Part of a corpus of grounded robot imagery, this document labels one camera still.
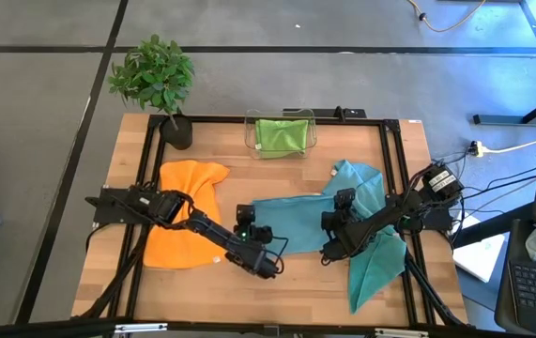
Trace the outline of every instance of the floor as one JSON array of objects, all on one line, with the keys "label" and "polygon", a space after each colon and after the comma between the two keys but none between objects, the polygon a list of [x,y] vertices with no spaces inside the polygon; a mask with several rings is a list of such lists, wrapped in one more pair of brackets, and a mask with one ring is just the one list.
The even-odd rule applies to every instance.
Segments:
[{"label": "floor", "polygon": [[[436,26],[470,1],[420,0]],[[536,0],[528,0],[536,17]],[[104,46],[119,0],[0,0],[0,45]],[[186,46],[536,47],[516,3],[487,3],[463,26],[428,31],[403,0],[132,0],[116,39],[131,46],[158,33]],[[120,62],[123,54],[114,54]],[[197,77],[184,112],[242,115],[248,109],[363,108],[372,117],[423,120],[433,158],[472,140],[490,148],[536,140],[536,128],[475,126],[474,114],[522,115],[536,107],[536,54],[191,54]],[[0,54],[0,325],[13,320],[40,233],[86,107],[101,54]],[[93,209],[124,107],[106,84],[69,193],[35,321],[69,316]],[[468,158],[462,181],[483,187],[536,166],[536,146]],[[534,187],[487,209],[530,201]],[[479,207],[497,195],[467,201]],[[482,213],[485,220],[495,213]],[[470,322],[492,315],[467,300]]]}]

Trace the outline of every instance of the orange towel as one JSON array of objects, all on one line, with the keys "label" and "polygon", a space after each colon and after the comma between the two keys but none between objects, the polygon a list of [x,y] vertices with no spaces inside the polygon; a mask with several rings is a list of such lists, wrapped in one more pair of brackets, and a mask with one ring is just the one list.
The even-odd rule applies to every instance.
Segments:
[{"label": "orange towel", "polygon": [[[216,223],[220,210],[213,185],[228,176],[229,169],[217,163],[198,161],[167,162],[161,166],[161,190],[178,190],[189,194],[194,206]],[[174,223],[188,218],[185,204]],[[151,268],[185,269],[222,260],[225,251],[208,239],[188,230],[151,229],[145,249],[145,266]]]}]

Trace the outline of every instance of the green cloth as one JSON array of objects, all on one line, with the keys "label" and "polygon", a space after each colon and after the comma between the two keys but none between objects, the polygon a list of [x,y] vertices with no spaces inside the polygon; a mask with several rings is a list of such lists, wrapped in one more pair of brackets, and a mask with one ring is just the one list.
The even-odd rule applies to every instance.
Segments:
[{"label": "green cloth", "polygon": [[255,121],[255,148],[262,159],[277,159],[293,153],[304,154],[307,147],[306,119]]}]

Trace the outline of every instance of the wooden tabletop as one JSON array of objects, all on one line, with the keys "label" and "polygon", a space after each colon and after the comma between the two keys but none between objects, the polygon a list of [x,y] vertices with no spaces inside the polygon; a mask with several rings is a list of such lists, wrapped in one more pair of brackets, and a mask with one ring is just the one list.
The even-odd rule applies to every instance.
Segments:
[{"label": "wooden tabletop", "polygon": [[[106,184],[127,188],[136,177],[148,115],[126,114],[117,135]],[[400,121],[410,175],[430,163],[420,121]],[[391,156],[397,187],[401,177],[394,142]],[[146,173],[159,142],[156,132]],[[230,169],[216,186],[222,225],[232,229],[237,204],[257,198],[321,192],[338,160],[367,163],[384,173],[383,152],[376,127],[317,126],[317,145],[303,160],[254,160],[244,145],[241,124],[195,123],[193,144],[183,151],[168,146],[163,161],[214,161]],[[125,225],[100,230],[91,240],[72,313],[81,314],[100,295],[115,274]],[[438,233],[421,234],[431,284],[453,313],[467,322],[466,310],[448,242]],[[226,261],[195,269],[144,268],[135,318],[141,320],[216,323],[279,323],[294,325],[406,326],[401,278],[378,292],[355,314],[347,298],[348,260],[323,267],[319,253],[284,257],[286,270],[275,279],[262,280]],[[418,285],[413,281],[418,319],[424,322]],[[124,283],[118,314],[126,308],[129,281]]]}]

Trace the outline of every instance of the white cable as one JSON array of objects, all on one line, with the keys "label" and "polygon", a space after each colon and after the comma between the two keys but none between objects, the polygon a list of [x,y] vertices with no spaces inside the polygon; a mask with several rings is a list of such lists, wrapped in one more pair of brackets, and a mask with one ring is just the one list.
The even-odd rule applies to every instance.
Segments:
[{"label": "white cable", "polygon": [[498,199],[500,199],[500,198],[502,198],[502,197],[505,197],[505,196],[507,196],[507,195],[509,195],[509,194],[511,194],[511,193],[517,192],[517,191],[519,191],[520,189],[522,189],[522,188],[526,187],[527,185],[530,185],[530,184],[532,184],[532,183],[534,183],[534,182],[536,182],[536,177],[533,178],[533,179],[531,179],[531,180],[529,180],[529,181],[527,181],[526,183],[524,183],[523,185],[519,186],[518,188],[515,188],[515,189],[513,189],[513,190],[511,190],[511,191],[505,192],[505,193],[503,193],[502,195],[500,195],[500,196],[498,196],[498,197],[496,197],[496,198],[490,200],[489,202],[485,203],[485,204],[482,205],[481,207],[478,207],[476,210],[472,211],[469,215],[467,215],[466,218],[468,218],[468,217],[472,216],[473,214],[479,212],[483,207],[486,207],[486,206],[490,205],[491,203],[497,201]]},{"label": "white cable", "polygon": [[426,17],[426,13],[422,12],[420,7],[418,6],[418,4],[416,4],[416,2],[414,0],[407,0],[408,3],[411,4],[411,6],[413,6],[414,10],[416,11],[416,13],[418,14],[418,19],[420,21],[424,21],[424,23],[426,23],[426,26],[428,26],[428,28],[430,30],[432,30],[433,32],[437,32],[437,33],[443,33],[443,32],[447,32],[447,31],[450,31],[452,30],[453,28],[456,28],[460,25],[462,25],[462,23],[465,23],[467,21],[467,19],[469,19],[472,15],[474,15],[474,13],[476,13],[476,11],[482,7],[482,5],[484,5],[484,3],[486,2],[486,0],[482,0],[481,3],[476,6],[474,9],[472,9],[471,12],[469,12],[465,17],[464,19],[460,20],[458,23],[454,24],[453,26],[450,26],[450,27],[447,27],[447,28],[444,28],[444,29],[436,29],[434,28],[430,22],[428,22],[428,18]]},{"label": "white cable", "polygon": [[525,146],[532,146],[532,145],[536,145],[536,141],[528,142],[527,144],[523,144],[521,146],[512,146],[512,147],[509,147],[509,148],[499,149],[499,150],[489,149],[486,146],[482,146],[482,152],[483,153],[491,153],[491,154],[500,154],[500,153],[504,153],[504,152],[508,152],[508,151],[514,151],[514,150],[523,148]]}]

